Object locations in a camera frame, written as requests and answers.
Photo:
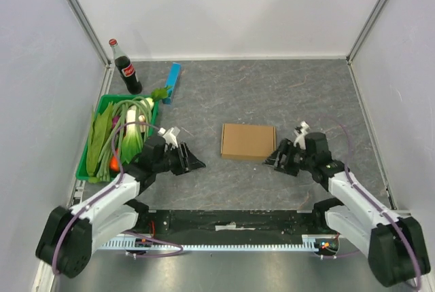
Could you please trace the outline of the brown cardboard box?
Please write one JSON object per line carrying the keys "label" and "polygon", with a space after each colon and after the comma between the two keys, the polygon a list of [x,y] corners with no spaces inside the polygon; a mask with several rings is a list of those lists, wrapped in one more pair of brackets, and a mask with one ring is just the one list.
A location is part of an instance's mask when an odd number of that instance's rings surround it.
{"label": "brown cardboard box", "polygon": [[274,126],[223,124],[221,157],[229,160],[264,161],[276,150]]}

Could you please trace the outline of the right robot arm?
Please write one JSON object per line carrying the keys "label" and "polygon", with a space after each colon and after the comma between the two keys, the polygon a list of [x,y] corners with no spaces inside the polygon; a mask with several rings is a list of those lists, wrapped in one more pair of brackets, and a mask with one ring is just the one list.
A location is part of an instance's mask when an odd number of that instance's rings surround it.
{"label": "right robot arm", "polygon": [[334,230],[348,239],[367,258],[383,286],[413,279],[419,289],[421,277],[431,271],[419,222],[399,215],[370,194],[346,163],[332,157],[324,133],[307,132],[302,126],[295,133],[295,140],[281,140],[264,164],[294,177],[307,171],[332,194],[313,207],[313,229],[322,234]]}

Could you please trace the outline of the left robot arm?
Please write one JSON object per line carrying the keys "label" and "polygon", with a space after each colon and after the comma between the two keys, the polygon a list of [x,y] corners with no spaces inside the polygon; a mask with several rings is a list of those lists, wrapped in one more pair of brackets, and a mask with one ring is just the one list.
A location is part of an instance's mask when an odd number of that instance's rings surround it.
{"label": "left robot arm", "polygon": [[110,184],[75,206],[57,206],[51,211],[36,257],[50,265],[54,273],[75,278],[103,244],[122,232],[141,233],[148,228],[149,208],[136,198],[158,174],[178,176],[204,167],[185,143],[174,145],[161,136],[151,136]]}

